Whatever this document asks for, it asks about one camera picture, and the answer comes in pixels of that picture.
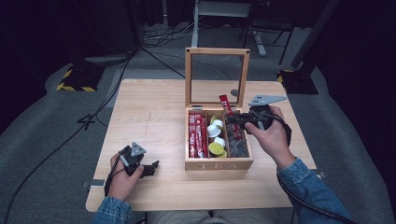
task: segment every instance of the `chair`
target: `chair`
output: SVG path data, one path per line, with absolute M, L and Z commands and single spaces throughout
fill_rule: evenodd
M 248 33 L 250 31 L 279 34 L 272 45 L 263 45 L 284 48 L 278 63 L 281 65 L 294 30 L 293 21 L 295 21 L 296 16 L 299 14 L 299 7 L 295 3 L 295 0 L 257 1 L 252 3 L 247 15 L 247 24 L 239 35 L 239 38 L 241 38 L 245 32 L 242 48 L 247 44 Z M 286 44 L 283 46 L 274 45 L 285 32 L 289 32 Z

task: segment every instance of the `white cup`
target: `white cup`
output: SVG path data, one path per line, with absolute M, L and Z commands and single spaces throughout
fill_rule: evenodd
M 223 147 L 225 147 L 225 141 L 224 139 L 220 138 L 220 137 L 215 137 L 214 140 L 215 143 L 219 143 L 220 145 L 222 145 Z
M 219 128 L 222 129 L 222 120 L 221 119 L 215 119 L 213 120 L 212 124 L 218 126 Z
M 210 138 L 214 138 L 221 133 L 220 128 L 216 124 L 207 126 L 207 134 Z

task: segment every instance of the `gray floor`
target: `gray floor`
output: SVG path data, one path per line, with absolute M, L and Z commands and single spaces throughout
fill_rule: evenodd
M 199 47 L 240 48 L 239 32 L 238 29 L 206 29 L 200 33 Z M 295 31 L 281 66 L 277 64 L 281 49 L 268 47 L 268 55 L 263 58 L 254 46 L 249 46 L 252 53 L 248 79 L 275 81 L 276 71 L 291 68 L 290 62 L 308 34 L 308 29 Z M 262 38 L 270 41 L 271 36 L 263 34 Z M 184 61 L 177 57 L 184 58 L 184 48 L 190 44 L 188 35 L 164 47 L 148 50 L 171 55 L 154 54 L 184 74 Z M 48 79 L 48 94 L 26 109 L 0 136 L 0 220 L 4 219 L 12 194 L 22 180 L 78 130 L 78 119 L 96 111 L 120 75 L 120 66 L 114 65 L 104 72 L 98 92 L 56 91 L 68 66 Z M 132 58 L 125 76 L 182 78 L 143 50 Z M 319 95 L 289 94 L 288 97 L 318 169 L 327 174 L 325 183 L 358 223 L 394 223 L 386 186 L 359 136 L 329 96 L 326 81 L 318 69 L 312 78 Z M 108 124 L 113 104 L 110 102 L 98 114 L 103 123 Z M 89 222 L 92 213 L 85 209 L 87 190 L 81 184 L 92 179 L 105 135 L 106 126 L 96 119 L 87 131 L 78 132 L 50 156 L 21 188 L 8 223 Z M 276 211 L 280 223 L 290 223 L 291 209 Z M 133 221 L 142 215 L 134 213 Z

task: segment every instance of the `table leg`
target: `table leg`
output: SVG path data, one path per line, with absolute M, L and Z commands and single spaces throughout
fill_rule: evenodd
M 257 49 L 259 50 L 260 56 L 264 57 L 267 55 L 267 52 L 265 51 L 264 45 L 262 44 L 261 34 L 262 32 L 253 31 L 253 37 L 256 41 Z
M 199 0 L 195 0 L 194 30 L 192 32 L 192 41 L 191 41 L 192 48 L 196 48 L 198 46 L 198 16 L 199 16 Z

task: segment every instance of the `person's left hand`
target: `person's left hand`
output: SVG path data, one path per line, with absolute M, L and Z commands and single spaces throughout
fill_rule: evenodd
M 113 166 L 118 156 L 119 153 L 117 153 L 111 158 L 110 167 Z M 125 201 L 129 197 L 129 195 L 131 195 L 132 191 L 134 191 L 134 185 L 142 175 L 144 166 L 140 165 L 131 176 L 128 176 L 126 171 L 120 171 L 122 169 L 124 169 L 124 165 L 122 161 L 119 160 L 119 163 L 117 164 L 116 169 L 114 171 L 114 174 L 116 172 L 118 173 L 113 176 L 113 180 L 111 182 L 107 196 L 118 198 L 122 201 Z

